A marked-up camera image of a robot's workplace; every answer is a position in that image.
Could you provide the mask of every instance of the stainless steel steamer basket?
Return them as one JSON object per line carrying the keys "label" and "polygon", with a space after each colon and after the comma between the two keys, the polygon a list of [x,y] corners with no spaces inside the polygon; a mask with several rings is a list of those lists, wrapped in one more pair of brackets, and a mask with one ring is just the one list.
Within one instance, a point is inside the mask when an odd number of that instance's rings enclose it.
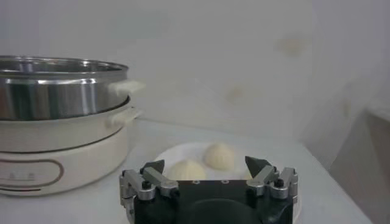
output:
{"label": "stainless steel steamer basket", "polygon": [[86,116],[126,103],[127,66],[76,58],[0,56],[0,120]]}

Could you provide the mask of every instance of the table surface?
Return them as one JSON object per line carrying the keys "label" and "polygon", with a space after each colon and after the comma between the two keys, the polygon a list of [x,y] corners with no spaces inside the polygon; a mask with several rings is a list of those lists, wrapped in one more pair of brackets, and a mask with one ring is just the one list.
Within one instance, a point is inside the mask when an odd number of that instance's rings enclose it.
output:
{"label": "table surface", "polygon": [[118,175],[139,169],[161,152],[186,142],[222,141],[245,149],[261,149],[284,166],[295,167],[300,178],[302,213],[299,223],[371,223],[321,164],[302,145],[292,141],[255,139],[227,133],[138,120],[130,135],[137,144],[126,161],[101,180],[78,189],[41,197],[0,195],[2,224],[128,223],[119,204]]}

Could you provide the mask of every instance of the pot handle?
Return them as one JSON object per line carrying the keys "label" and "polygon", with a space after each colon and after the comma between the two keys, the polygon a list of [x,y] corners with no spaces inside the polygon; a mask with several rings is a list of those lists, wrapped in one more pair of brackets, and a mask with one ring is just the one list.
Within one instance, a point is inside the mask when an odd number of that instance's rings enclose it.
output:
{"label": "pot handle", "polygon": [[145,84],[141,82],[125,80],[109,84],[108,91],[116,94],[117,96],[128,96],[143,89],[144,87]]}
{"label": "pot handle", "polygon": [[111,127],[114,126],[125,126],[131,123],[135,118],[142,114],[141,110],[138,110],[133,107],[129,107],[128,109],[110,116],[108,118],[108,125]]}

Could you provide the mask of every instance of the button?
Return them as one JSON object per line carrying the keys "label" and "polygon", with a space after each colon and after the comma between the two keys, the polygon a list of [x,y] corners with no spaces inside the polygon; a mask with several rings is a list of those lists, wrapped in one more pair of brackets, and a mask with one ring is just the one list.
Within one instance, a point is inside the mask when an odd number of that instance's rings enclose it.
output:
{"label": "button", "polygon": [[61,164],[43,159],[36,161],[0,160],[0,186],[40,187],[57,182],[63,174]]}

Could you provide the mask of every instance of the steamed bun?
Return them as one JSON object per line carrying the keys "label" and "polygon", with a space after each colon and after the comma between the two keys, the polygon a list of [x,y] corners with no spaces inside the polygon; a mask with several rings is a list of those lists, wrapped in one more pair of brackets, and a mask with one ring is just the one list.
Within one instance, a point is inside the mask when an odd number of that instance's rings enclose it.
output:
{"label": "steamed bun", "polygon": [[171,167],[168,172],[170,180],[205,180],[204,168],[193,160],[183,160]]}
{"label": "steamed bun", "polygon": [[234,152],[226,144],[215,143],[206,150],[204,162],[213,169],[232,170],[234,169]]}

